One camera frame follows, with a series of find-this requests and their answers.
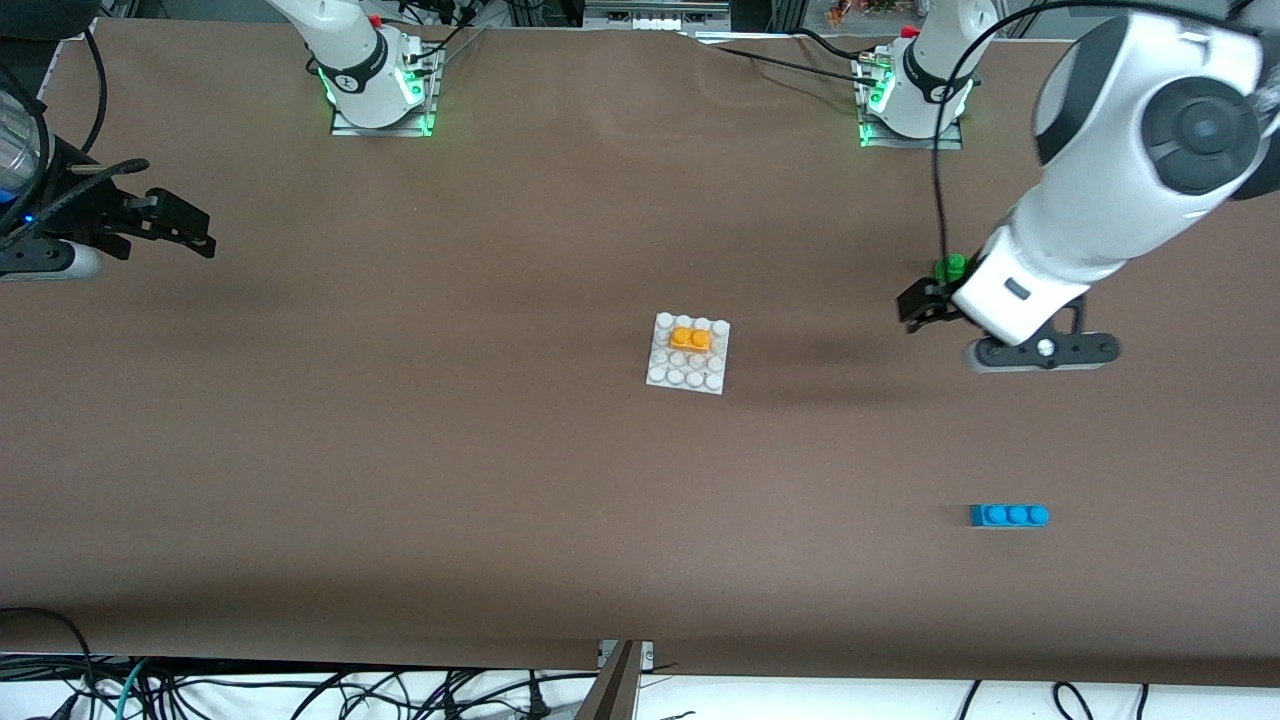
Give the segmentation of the white studded base plate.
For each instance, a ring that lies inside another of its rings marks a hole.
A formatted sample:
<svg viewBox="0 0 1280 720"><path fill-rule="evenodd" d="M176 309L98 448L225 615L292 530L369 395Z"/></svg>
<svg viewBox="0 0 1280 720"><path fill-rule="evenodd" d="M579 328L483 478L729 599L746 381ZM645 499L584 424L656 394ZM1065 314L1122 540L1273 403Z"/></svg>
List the white studded base plate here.
<svg viewBox="0 0 1280 720"><path fill-rule="evenodd" d="M669 348L669 333L677 325L709 329L713 338L712 351L691 354ZM703 395L722 395L731 331L732 324L724 319L658 313L652 328L646 384Z"/></svg>

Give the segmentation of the blue three-stud block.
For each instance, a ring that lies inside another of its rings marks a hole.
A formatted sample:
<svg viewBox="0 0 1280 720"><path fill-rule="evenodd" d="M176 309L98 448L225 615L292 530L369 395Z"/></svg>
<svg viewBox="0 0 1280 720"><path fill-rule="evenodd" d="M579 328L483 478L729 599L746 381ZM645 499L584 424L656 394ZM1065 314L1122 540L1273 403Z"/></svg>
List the blue three-stud block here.
<svg viewBox="0 0 1280 720"><path fill-rule="evenodd" d="M987 529L1041 529L1050 524L1050 510L1039 503L973 503L969 523Z"/></svg>

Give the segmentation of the brown table cover sheet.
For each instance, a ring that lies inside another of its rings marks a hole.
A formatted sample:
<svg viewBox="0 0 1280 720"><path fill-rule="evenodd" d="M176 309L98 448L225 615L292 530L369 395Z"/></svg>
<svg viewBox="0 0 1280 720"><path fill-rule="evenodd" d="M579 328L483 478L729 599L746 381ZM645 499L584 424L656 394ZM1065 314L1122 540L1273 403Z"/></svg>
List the brown table cover sheet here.
<svg viewBox="0 0 1280 720"><path fill-rule="evenodd" d="M1089 293L1116 363L975 374L896 318L929 158L832 79L486 31L433 137L351 138L288 24L95 33L95 156L218 255L0 284L0 606L120 655L1280 685L1280 197ZM722 395L646 384L658 313L732 324Z"/></svg>

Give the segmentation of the dark metal post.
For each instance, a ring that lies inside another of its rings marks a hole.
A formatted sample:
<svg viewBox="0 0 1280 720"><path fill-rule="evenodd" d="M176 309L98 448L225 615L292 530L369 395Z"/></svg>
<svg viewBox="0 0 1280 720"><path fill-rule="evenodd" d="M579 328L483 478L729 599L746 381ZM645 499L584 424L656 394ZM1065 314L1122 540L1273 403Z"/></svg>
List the dark metal post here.
<svg viewBox="0 0 1280 720"><path fill-rule="evenodd" d="M634 720L643 655L636 641L622 641L596 674L573 720Z"/></svg>

